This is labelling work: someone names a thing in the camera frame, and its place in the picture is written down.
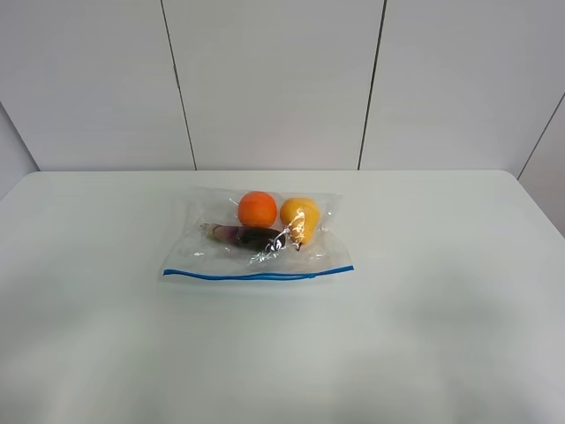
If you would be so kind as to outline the purple eggplant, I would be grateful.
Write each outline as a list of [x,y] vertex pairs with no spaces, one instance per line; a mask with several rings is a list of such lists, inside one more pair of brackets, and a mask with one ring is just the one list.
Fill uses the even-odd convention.
[[200,228],[208,239],[255,253],[276,253],[286,246],[286,235],[275,229],[217,223],[204,223]]

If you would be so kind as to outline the clear zip bag blue seal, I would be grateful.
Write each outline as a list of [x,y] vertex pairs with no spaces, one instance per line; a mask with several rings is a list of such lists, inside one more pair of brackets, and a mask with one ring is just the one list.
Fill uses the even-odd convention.
[[[331,276],[354,269],[344,244],[331,232],[342,197],[335,193],[269,193],[277,205],[277,218],[270,229],[286,235],[286,246],[276,253],[226,246],[205,235],[204,223],[243,226],[237,218],[241,198],[252,191],[196,187],[189,192],[185,227],[167,255],[164,276],[183,276],[209,282],[299,281]],[[289,198],[309,198],[320,209],[320,221],[310,242],[300,249],[279,218]]]

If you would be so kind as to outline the orange fruit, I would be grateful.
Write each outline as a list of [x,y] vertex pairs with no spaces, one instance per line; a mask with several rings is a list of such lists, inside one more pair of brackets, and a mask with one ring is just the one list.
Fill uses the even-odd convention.
[[238,203],[237,218],[243,226],[270,228],[277,218],[275,199],[265,192],[246,193]]

